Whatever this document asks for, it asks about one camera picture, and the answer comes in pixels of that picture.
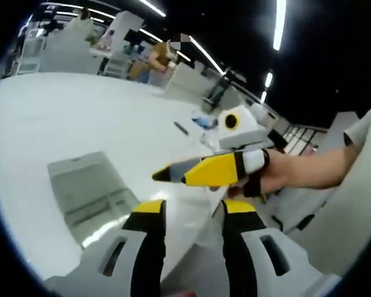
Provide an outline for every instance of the black ceiling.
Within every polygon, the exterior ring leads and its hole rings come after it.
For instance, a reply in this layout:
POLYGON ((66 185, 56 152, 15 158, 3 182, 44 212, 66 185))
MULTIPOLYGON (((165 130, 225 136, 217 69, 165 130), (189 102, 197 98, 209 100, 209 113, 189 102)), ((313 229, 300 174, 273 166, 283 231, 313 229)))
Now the black ceiling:
MULTIPOLYGON (((73 0, 71 3, 85 3, 73 0)), ((276 0, 103 0, 143 19, 162 39, 192 35, 224 69, 232 66, 260 96, 274 75, 267 103, 294 124, 327 127, 337 111, 371 107, 371 0, 287 0, 281 48, 273 49, 276 0)), ((203 59, 193 47, 183 51, 203 59)))

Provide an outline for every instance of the yellow ring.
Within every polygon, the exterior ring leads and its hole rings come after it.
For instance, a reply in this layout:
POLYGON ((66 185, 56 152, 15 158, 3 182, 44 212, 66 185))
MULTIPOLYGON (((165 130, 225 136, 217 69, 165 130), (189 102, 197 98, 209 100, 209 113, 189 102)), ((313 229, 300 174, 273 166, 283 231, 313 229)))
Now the yellow ring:
POLYGON ((234 114, 234 113, 227 114, 226 117, 225 117, 224 123, 225 123, 225 126, 226 126, 226 128, 227 128, 228 130, 236 130, 236 128, 239 126, 239 117, 238 117, 236 114, 234 114), (235 126, 234 126, 234 127, 228 127, 228 125, 227 125, 227 123, 226 123, 227 118, 228 118, 229 116, 234 116, 235 119, 236 119, 236 123, 235 123, 235 126))

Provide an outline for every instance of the gray fabric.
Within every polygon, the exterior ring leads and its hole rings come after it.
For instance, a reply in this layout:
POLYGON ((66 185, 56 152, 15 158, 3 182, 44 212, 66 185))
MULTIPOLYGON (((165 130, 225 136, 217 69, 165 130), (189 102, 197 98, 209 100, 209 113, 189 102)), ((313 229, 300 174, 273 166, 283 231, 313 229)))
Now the gray fabric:
POLYGON ((344 275, 371 237, 371 110, 346 135, 359 156, 333 197, 293 239, 323 273, 344 275))

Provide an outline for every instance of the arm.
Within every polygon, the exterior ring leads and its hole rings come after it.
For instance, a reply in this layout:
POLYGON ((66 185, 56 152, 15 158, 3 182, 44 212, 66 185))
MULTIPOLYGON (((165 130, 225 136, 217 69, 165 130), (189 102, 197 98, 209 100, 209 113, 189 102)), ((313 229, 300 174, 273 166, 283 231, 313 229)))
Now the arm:
POLYGON ((166 66, 162 65, 157 59, 160 54, 156 51, 152 51, 150 57, 148 58, 148 64, 153 67, 154 69, 165 72, 166 66))
POLYGON ((354 145, 333 150, 323 155, 292 157, 288 159, 285 186, 328 189, 338 186, 358 156, 354 145))

